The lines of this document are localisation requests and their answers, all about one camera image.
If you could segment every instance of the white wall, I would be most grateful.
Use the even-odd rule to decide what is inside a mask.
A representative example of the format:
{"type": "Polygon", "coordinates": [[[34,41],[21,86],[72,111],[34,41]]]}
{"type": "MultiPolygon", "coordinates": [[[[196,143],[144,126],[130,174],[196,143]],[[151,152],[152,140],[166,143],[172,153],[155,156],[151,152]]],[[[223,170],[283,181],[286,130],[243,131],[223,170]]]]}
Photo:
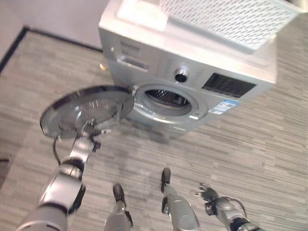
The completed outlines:
{"type": "Polygon", "coordinates": [[[5,1],[0,0],[0,60],[10,48],[22,27],[22,20],[16,16],[5,1]]]}
{"type": "Polygon", "coordinates": [[[109,0],[5,1],[25,25],[101,47],[98,23],[109,0]]]}

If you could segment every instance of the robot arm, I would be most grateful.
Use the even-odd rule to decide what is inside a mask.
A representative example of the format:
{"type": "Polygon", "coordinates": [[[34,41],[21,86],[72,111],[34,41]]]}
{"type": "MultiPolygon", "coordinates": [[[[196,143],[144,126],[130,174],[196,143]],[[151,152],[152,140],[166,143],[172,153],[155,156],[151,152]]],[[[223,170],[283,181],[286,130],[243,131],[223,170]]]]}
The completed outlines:
{"type": "Polygon", "coordinates": [[[240,210],[230,202],[229,197],[220,197],[212,188],[201,184],[201,196],[207,203],[205,210],[208,215],[216,215],[217,219],[224,224],[228,231],[265,231],[252,224],[240,210]]]}
{"type": "Polygon", "coordinates": [[[99,147],[85,132],[75,139],[70,156],[55,170],[40,193],[37,208],[21,222],[17,231],[67,230],[67,216],[80,207],[86,191],[82,174],[88,156],[99,147]]]}

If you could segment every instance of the brand logo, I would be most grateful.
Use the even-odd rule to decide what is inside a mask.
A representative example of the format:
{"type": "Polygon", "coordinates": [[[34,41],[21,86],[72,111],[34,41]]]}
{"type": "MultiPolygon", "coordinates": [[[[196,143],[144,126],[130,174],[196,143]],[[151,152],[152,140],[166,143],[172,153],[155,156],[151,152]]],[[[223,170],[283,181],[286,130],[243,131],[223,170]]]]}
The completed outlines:
{"type": "Polygon", "coordinates": [[[131,51],[140,51],[140,47],[128,44],[126,42],[120,41],[120,44],[125,49],[131,50],[131,51]]]}

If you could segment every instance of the laundry basket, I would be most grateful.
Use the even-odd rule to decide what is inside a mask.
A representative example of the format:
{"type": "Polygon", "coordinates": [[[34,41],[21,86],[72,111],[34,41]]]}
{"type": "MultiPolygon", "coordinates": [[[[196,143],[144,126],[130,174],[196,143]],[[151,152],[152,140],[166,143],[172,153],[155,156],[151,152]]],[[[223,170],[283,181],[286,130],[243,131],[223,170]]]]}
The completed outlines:
{"type": "Polygon", "coordinates": [[[181,23],[256,50],[306,12],[307,0],[160,0],[160,8],[181,23]]]}

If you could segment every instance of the energy label sticker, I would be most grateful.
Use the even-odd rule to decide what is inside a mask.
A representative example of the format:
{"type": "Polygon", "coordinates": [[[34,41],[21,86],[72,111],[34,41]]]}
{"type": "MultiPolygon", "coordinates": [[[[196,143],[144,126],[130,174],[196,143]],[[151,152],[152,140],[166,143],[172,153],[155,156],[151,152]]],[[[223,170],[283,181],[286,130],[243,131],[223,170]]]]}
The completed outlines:
{"type": "Polygon", "coordinates": [[[218,104],[216,107],[213,107],[209,112],[214,114],[222,114],[226,111],[228,111],[230,108],[235,107],[239,102],[232,101],[232,100],[224,100],[220,104],[218,104]]]}

